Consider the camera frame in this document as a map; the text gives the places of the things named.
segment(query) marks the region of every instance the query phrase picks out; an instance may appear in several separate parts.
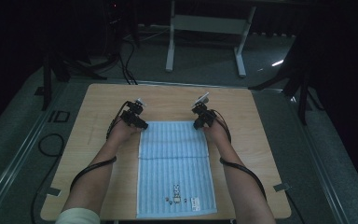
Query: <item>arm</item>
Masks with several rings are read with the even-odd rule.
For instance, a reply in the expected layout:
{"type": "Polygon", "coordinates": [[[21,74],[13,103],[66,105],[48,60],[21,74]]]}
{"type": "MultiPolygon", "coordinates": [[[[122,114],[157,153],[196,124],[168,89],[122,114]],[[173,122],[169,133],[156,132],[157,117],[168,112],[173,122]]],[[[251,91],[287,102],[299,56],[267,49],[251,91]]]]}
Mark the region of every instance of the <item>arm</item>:
{"type": "MultiPolygon", "coordinates": [[[[130,127],[124,121],[119,121],[89,165],[114,158],[121,144],[136,132],[140,132],[140,129],[130,127]]],[[[112,166],[113,164],[110,163],[81,176],[73,186],[62,211],[81,207],[100,215],[103,199],[110,182],[112,166]]]]}
{"type": "MultiPolygon", "coordinates": [[[[244,166],[240,157],[228,141],[223,127],[216,121],[210,128],[204,128],[212,138],[225,161],[244,166]]],[[[269,205],[255,180],[245,172],[224,166],[228,191],[234,204],[238,223],[275,223],[269,205]]]]}

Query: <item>gray carpet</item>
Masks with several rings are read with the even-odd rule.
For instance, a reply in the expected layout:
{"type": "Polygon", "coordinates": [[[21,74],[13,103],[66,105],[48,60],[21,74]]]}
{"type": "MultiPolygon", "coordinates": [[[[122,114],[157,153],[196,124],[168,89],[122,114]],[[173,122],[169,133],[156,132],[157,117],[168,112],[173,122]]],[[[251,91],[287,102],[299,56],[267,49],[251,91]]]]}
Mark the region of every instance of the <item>gray carpet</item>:
{"type": "MultiPolygon", "coordinates": [[[[248,87],[274,77],[279,66],[271,65],[283,59],[293,43],[293,38],[251,35],[242,54],[248,77],[240,78],[237,76],[231,47],[232,43],[236,43],[232,41],[235,38],[229,37],[218,44],[209,44],[188,41],[191,36],[182,35],[187,36],[178,38],[176,42],[175,62],[171,73],[164,70],[167,36],[160,35],[158,38],[143,41],[141,48],[134,51],[128,67],[136,79],[143,83],[153,81],[161,84],[248,87]]],[[[124,45],[123,58],[127,59],[130,52],[131,46],[124,45]]],[[[100,71],[100,74],[108,77],[105,81],[107,83],[124,83],[119,65],[100,71]]],[[[48,111],[42,112],[42,98],[34,96],[36,87],[42,85],[41,80],[40,71],[32,75],[0,118],[0,176],[27,139],[33,125],[42,121],[40,130],[34,134],[35,142],[30,144],[27,159],[21,165],[11,188],[2,197],[0,223],[32,223],[32,209],[36,223],[45,223],[38,214],[52,175],[44,183],[33,207],[32,203],[55,158],[42,155],[37,142],[49,133],[59,133],[66,141],[88,85],[97,82],[80,75],[74,75],[69,83],[55,81],[55,101],[48,111]],[[48,121],[52,111],[70,112],[69,120],[48,121]]],[[[271,88],[281,89],[284,84],[285,80],[271,88]]],[[[331,203],[327,200],[320,170],[315,168],[315,162],[312,160],[311,152],[315,148],[321,156],[319,161],[331,179],[348,223],[358,223],[358,176],[325,113],[311,106],[312,110],[307,111],[306,115],[309,125],[303,127],[294,113],[296,104],[291,104],[282,94],[277,91],[258,91],[254,92],[254,97],[282,181],[291,186],[287,192],[292,196],[306,223],[339,222],[336,221],[331,203]]],[[[60,150],[60,142],[51,137],[43,142],[42,148],[56,154],[60,150]]],[[[277,220],[278,223],[300,223],[292,203],[291,206],[292,215],[287,219],[277,220]]]]}

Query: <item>cable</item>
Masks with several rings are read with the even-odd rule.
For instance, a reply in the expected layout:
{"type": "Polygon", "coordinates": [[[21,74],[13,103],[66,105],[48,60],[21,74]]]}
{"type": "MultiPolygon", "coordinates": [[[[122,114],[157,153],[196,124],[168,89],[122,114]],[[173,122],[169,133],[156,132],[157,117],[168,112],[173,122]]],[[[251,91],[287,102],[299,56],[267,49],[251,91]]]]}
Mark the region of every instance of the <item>cable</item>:
{"type": "Polygon", "coordinates": [[[46,136],[44,136],[40,141],[39,141],[39,144],[38,144],[38,149],[39,151],[45,155],[45,156],[48,156],[48,157],[55,157],[56,160],[55,162],[53,163],[53,165],[50,167],[50,169],[48,170],[48,173],[45,175],[45,177],[43,178],[42,182],[40,183],[39,185],[39,188],[37,189],[36,191],[36,194],[34,195],[34,198],[32,200],[32,203],[31,203],[31,220],[33,223],[36,223],[35,219],[34,219],[34,204],[36,202],[36,198],[37,196],[40,194],[41,190],[42,190],[42,187],[43,185],[45,184],[46,180],[48,179],[48,176],[50,175],[51,171],[54,169],[54,167],[57,165],[58,161],[60,160],[60,157],[62,156],[62,153],[63,153],[63,149],[65,147],[65,143],[64,143],[64,140],[63,140],[63,137],[57,133],[50,133],[46,136]],[[58,136],[61,140],[61,148],[60,148],[60,153],[59,154],[49,154],[47,152],[45,152],[43,149],[42,149],[42,142],[47,139],[48,137],[51,137],[51,136],[58,136]]]}
{"type": "MultiPolygon", "coordinates": [[[[104,25],[104,43],[103,43],[103,51],[102,51],[102,56],[105,55],[106,51],[107,51],[107,43],[108,43],[108,20],[107,20],[107,12],[106,12],[107,8],[105,6],[105,2],[103,1],[102,2],[102,11],[103,11],[103,25],[104,25]]],[[[117,61],[117,58],[115,57],[112,57],[111,55],[108,55],[107,57],[107,60],[106,62],[103,62],[103,63],[98,63],[98,64],[94,64],[94,65],[85,65],[83,63],[79,63],[81,66],[85,67],[85,68],[88,68],[88,69],[91,69],[92,71],[96,71],[96,70],[99,70],[99,69],[103,69],[105,67],[107,67],[108,65],[114,63],[117,61]]],[[[70,63],[66,63],[66,65],[68,66],[71,66],[72,68],[75,68],[77,70],[80,70],[82,72],[81,69],[79,69],[78,65],[77,66],[73,66],[72,64],[70,63]]]]}
{"type": "Polygon", "coordinates": [[[88,166],[86,168],[84,168],[82,171],[80,171],[80,173],[78,173],[74,180],[72,181],[72,184],[71,184],[71,188],[69,188],[69,190],[71,191],[72,188],[74,187],[76,181],[83,175],[85,175],[86,173],[92,171],[92,170],[95,170],[97,168],[100,168],[100,167],[103,167],[105,165],[108,165],[108,164],[111,164],[111,163],[114,163],[115,161],[117,160],[117,157],[115,156],[112,160],[108,160],[108,161],[101,161],[101,162],[98,162],[98,163],[95,163],[95,164],[92,164],[91,166],[88,166]]]}
{"type": "Polygon", "coordinates": [[[130,58],[132,57],[132,54],[133,54],[133,52],[135,50],[135,46],[133,46],[133,44],[128,40],[123,39],[123,41],[126,42],[126,43],[129,43],[132,46],[131,53],[130,53],[129,58],[126,61],[126,64],[124,64],[123,58],[121,57],[121,54],[118,54],[118,58],[119,58],[120,63],[121,63],[121,71],[123,73],[123,77],[126,79],[126,81],[127,81],[127,83],[129,85],[138,85],[138,83],[136,82],[135,77],[133,76],[132,72],[128,69],[130,58]]]}
{"type": "Polygon", "coordinates": [[[86,66],[88,67],[89,69],[93,70],[93,71],[98,71],[98,70],[101,70],[105,67],[107,67],[108,65],[111,65],[110,67],[108,67],[105,71],[107,71],[108,69],[111,69],[112,67],[114,67],[118,62],[118,55],[108,55],[107,56],[107,61],[106,62],[103,62],[103,63],[97,63],[97,64],[94,64],[94,65],[90,65],[90,66],[86,66]]]}
{"type": "Polygon", "coordinates": [[[225,129],[228,137],[228,141],[231,143],[231,133],[229,132],[225,119],[223,118],[222,114],[220,114],[217,110],[212,109],[212,111],[216,112],[219,115],[219,117],[222,119],[223,122],[220,121],[219,119],[216,119],[216,121],[220,124],[220,126],[222,126],[225,129]]]}
{"type": "Polygon", "coordinates": [[[255,182],[257,183],[258,187],[260,188],[261,192],[263,193],[264,195],[264,198],[267,199],[267,195],[266,195],[266,192],[264,191],[264,187],[263,187],[263,184],[261,183],[260,179],[257,177],[257,175],[255,175],[255,173],[253,173],[251,170],[249,170],[248,168],[244,167],[244,166],[241,166],[237,163],[233,163],[233,162],[229,162],[229,161],[225,161],[223,160],[223,158],[220,158],[220,163],[222,163],[223,165],[226,165],[226,166],[230,166],[232,168],[236,168],[236,169],[239,169],[241,171],[244,171],[246,174],[250,175],[254,180],[255,182]]]}
{"type": "MultiPolygon", "coordinates": [[[[110,123],[109,125],[109,128],[107,130],[107,133],[106,133],[106,139],[108,139],[112,129],[116,126],[116,124],[118,124],[119,122],[121,122],[121,119],[117,122],[117,118],[119,116],[119,114],[121,113],[121,111],[123,110],[124,106],[128,103],[129,101],[126,101],[122,106],[121,108],[118,110],[117,114],[115,115],[115,118],[112,120],[112,122],[110,123]]],[[[108,160],[108,161],[101,161],[101,162],[98,162],[98,163],[95,163],[95,164],[92,164],[91,166],[88,166],[86,168],[84,168],[82,171],[80,171],[74,178],[74,180],[72,181],[72,184],[71,184],[71,188],[69,188],[69,190],[72,190],[72,188],[74,187],[75,183],[77,182],[77,180],[85,175],[86,173],[92,171],[92,170],[95,170],[97,168],[100,168],[100,167],[103,167],[105,165],[108,165],[108,164],[111,164],[111,163],[114,163],[115,161],[117,160],[117,157],[115,156],[113,159],[111,160],[108,160]]]]}

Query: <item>metal stand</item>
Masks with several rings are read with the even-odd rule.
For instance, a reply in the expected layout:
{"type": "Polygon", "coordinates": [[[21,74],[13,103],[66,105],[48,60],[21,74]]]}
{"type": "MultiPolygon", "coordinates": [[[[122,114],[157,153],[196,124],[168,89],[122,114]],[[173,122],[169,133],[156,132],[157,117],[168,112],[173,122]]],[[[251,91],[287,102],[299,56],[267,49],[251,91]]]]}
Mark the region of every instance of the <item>metal stand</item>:
{"type": "Polygon", "coordinates": [[[305,67],[302,69],[294,69],[287,68],[284,64],[278,72],[277,76],[259,85],[248,87],[248,90],[262,91],[274,83],[289,78],[289,81],[282,90],[282,93],[285,96],[293,97],[297,90],[300,89],[300,99],[297,114],[302,124],[307,125],[305,120],[305,111],[307,106],[308,86],[310,84],[310,70],[307,69],[307,66],[309,65],[305,65],[305,67]]]}
{"type": "Polygon", "coordinates": [[[57,80],[59,81],[67,82],[71,78],[65,63],[71,64],[72,67],[78,69],[82,72],[82,74],[88,77],[107,80],[106,77],[99,76],[88,67],[83,66],[81,63],[78,63],[64,54],[48,51],[45,53],[45,57],[43,59],[43,111],[48,108],[48,105],[51,102],[51,71],[54,72],[57,80]]]}
{"type": "Polygon", "coordinates": [[[171,2],[171,29],[170,29],[170,45],[168,46],[167,63],[165,70],[171,72],[173,70],[173,55],[175,52],[174,31],[188,30],[200,32],[212,32],[231,35],[241,35],[240,44],[234,48],[235,60],[237,62],[238,74],[240,77],[246,77],[245,66],[243,65],[242,50],[245,45],[246,37],[252,24],[256,7],[252,7],[247,20],[211,18],[199,16],[187,16],[175,14],[175,1],[171,2]]]}

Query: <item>black cable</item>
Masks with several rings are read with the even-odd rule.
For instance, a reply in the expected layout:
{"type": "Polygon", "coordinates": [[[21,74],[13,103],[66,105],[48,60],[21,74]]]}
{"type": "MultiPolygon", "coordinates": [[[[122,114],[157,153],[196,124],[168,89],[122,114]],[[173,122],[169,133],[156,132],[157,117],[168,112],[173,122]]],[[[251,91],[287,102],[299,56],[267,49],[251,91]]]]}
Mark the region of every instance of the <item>black cable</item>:
{"type": "Polygon", "coordinates": [[[111,65],[111,67],[114,67],[118,62],[118,56],[117,55],[109,55],[107,57],[107,60],[106,62],[103,62],[103,63],[97,63],[97,64],[93,64],[93,65],[90,65],[90,66],[86,66],[88,67],[89,69],[93,70],[93,71],[98,71],[98,70],[101,70],[103,68],[106,68],[107,66],[111,65]]]}
{"type": "Polygon", "coordinates": [[[40,151],[43,155],[45,155],[45,156],[48,156],[48,157],[60,157],[60,156],[62,156],[62,152],[63,152],[63,143],[64,143],[64,140],[63,140],[63,137],[62,137],[62,136],[60,136],[60,135],[57,134],[57,133],[50,133],[50,134],[44,136],[42,139],[40,139],[40,141],[39,141],[39,143],[38,143],[38,145],[37,145],[37,148],[38,148],[39,151],[40,151]],[[45,152],[45,151],[42,149],[42,143],[43,143],[43,141],[44,141],[45,139],[47,139],[48,137],[51,137],[51,136],[57,136],[57,137],[60,138],[60,140],[61,140],[61,142],[62,142],[62,148],[61,148],[61,150],[60,150],[60,152],[61,152],[60,154],[56,154],[56,155],[54,155],[54,154],[48,154],[47,152],[45,152]]]}
{"type": "Polygon", "coordinates": [[[86,168],[84,168],[82,171],[80,171],[80,173],[78,173],[74,180],[72,181],[72,184],[71,184],[71,188],[69,188],[69,190],[72,190],[72,188],[74,187],[76,181],[83,175],[85,175],[86,173],[92,171],[92,170],[95,170],[97,168],[100,168],[100,167],[103,167],[107,164],[110,164],[110,163],[113,163],[117,160],[117,157],[115,156],[112,160],[108,160],[108,161],[101,161],[101,162],[98,162],[98,163],[95,163],[95,164],[92,164],[91,166],[88,166],[86,168]]]}
{"type": "Polygon", "coordinates": [[[229,132],[228,126],[226,124],[225,119],[223,118],[222,114],[220,114],[217,110],[211,109],[211,110],[203,110],[202,111],[203,114],[207,115],[208,117],[210,117],[211,119],[216,120],[216,122],[222,126],[222,128],[225,130],[227,137],[228,137],[228,141],[231,143],[231,133],[229,132]],[[217,113],[220,117],[221,120],[216,119],[216,117],[212,114],[213,112],[217,113]]]}
{"type": "Polygon", "coordinates": [[[42,187],[43,185],[45,184],[46,180],[48,179],[48,176],[50,175],[51,171],[54,169],[54,167],[57,165],[58,161],[60,160],[60,157],[62,156],[62,153],[63,153],[63,149],[65,147],[65,142],[63,140],[63,137],[57,133],[50,133],[46,136],[44,136],[40,141],[39,141],[39,144],[38,144],[38,149],[39,151],[45,155],[45,156],[48,156],[48,157],[55,157],[56,160],[55,162],[53,163],[53,165],[50,167],[50,169],[48,170],[48,173],[45,175],[45,177],[43,178],[42,182],[40,183],[39,185],[39,188],[37,189],[36,191],[36,194],[34,195],[34,198],[32,200],[32,203],[31,203],[31,220],[33,223],[36,223],[35,219],[34,219],[34,204],[36,202],[36,198],[37,196],[40,194],[41,190],[42,190],[42,187]],[[59,154],[56,154],[56,155],[53,155],[53,154],[49,154],[47,152],[45,152],[43,149],[42,149],[42,142],[47,139],[48,137],[51,137],[51,136],[58,136],[61,140],[61,148],[60,148],[60,153],[59,154]]]}
{"type": "Polygon", "coordinates": [[[126,104],[127,104],[128,102],[129,102],[129,101],[126,101],[126,102],[121,106],[121,108],[118,110],[118,112],[117,112],[115,118],[114,118],[114,119],[112,120],[112,122],[110,123],[109,128],[107,129],[107,132],[106,132],[106,139],[109,137],[109,134],[110,134],[110,132],[112,132],[112,129],[115,127],[115,125],[120,122],[120,120],[119,120],[118,122],[116,122],[116,120],[117,120],[117,118],[118,118],[120,112],[123,110],[124,106],[126,106],[126,104]]]}
{"type": "Polygon", "coordinates": [[[223,158],[220,158],[220,163],[222,163],[223,165],[226,165],[226,166],[230,166],[232,168],[239,169],[241,171],[244,171],[246,174],[250,175],[257,183],[258,187],[260,188],[261,192],[264,195],[264,198],[267,199],[267,195],[266,195],[266,192],[264,191],[263,184],[261,183],[261,181],[257,177],[257,175],[255,175],[255,173],[253,173],[251,170],[249,170],[248,168],[246,168],[242,165],[239,165],[239,164],[233,163],[233,162],[229,162],[229,161],[225,161],[225,160],[223,160],[223,158]]]}
{"type": "Polygon", "coordinates": [[[133,73],[128,69],[129,63],[130,63],[130,59],[131,59],[132,54],[133,54],[133,52],[134,52],[134,50],[135,50],[135,46],[133,46],[133,44],[132,44],[130,41],[128,41],[128,40],[123,39],[123,41],[124,41],[125,43],[130,44],[130,45],[132,46],[130,56],[129,56],[129,58],[127,59],[127,61],[126,61],[125,64],[124,64],[124,62],[123,62],[123,58],[122,58],[121,55],[119,54],[119,59],[120,59],[120,63],[121,63],[121,71],[122,71],[122,73],[123,73],[123,77],[126,79],[126,81],[127,81],[127,83],[128,83],[129,85],[138,85],[138,83],[137,83],[136,80],[135,80],[135,77],[133,76],[133,73]]]}
{"type": "MultiPolygon", "coordinates": [[[[106,132],[106,139],[109,137],[109,134],[111,133],[112,129],[115,127],[116,124],[118,124],[119,122],[121,122],[121,120],[117,121],[117,118],[120,114],[120,112],[123,110],[124,106],[128,103],[129,101],[126,101],[122,106],[121,108],[118,110],[115,118],[112,120],[112,122],[110,123],[109,125],[109,128],[106,132]]],[[[108,160],[108,161],[101,161],[101,162],[98,162],[98,163],[95,163],[95,164],[92,164],[91,166],[88,166],[86,168],[84,168],[82,171],[80,171],[74,178],[74,180],[72,181],[72,184],[71,184],[71,188],[69,188],[69,190],[72,190],[72,188],[74,187],[76,181],[83,175],[85,175],[86,173],[92,171],[92,170],[95,170],[97,168],[100,168],[102,166],[105,166],[107,164],[110,164],[110,163],[113,163],[117,160],[117,157],[115,156],[112,160],[108,160]]]]}
{"type": "Polygon", "coordinates": [[[217,119],[216,121],[225,129],[228,137],[228,141],[231,143],[231,133],[229,132],[225,119],[223,118],[222,114],[220,114],[217,110],[212,109],[212,111],[216,112],[219,115],[219,117],[222,119],[223,123],[219,119],[217,119]]]}
{"type": "Polygon", "coordinates": [[[293,207],[295,208],[295,210],[296,210],[296,212],[298,214],[298,217],[301,219],[301,223],[304,224],[305,223],[304,218],[301,216],[301,213],[298,210],[298,208],[297,208],[295,202],[293,201],[292,197],[290,196],[289,192],[287,192],[287,190],[285,190],[284,192],[286,193],[287,198],[290,200],[290,202],[292,203],[293,207]]]}
{"type": "Polygon", "coordinates": [[[80,71],[81,73],[95,78],[95,79],[107,79],[107,77],[101,77],[100,75],[94,73],[91,69],[84,66],[82,63],[78,62],[77,60],[72,59],[69,56],[66,56],[63,53],[58,53],[59,57],[62,58],[62,61],[66,63],[67,65],[71,66],[72,68],[75,68],[76,70],[80,71]]]}

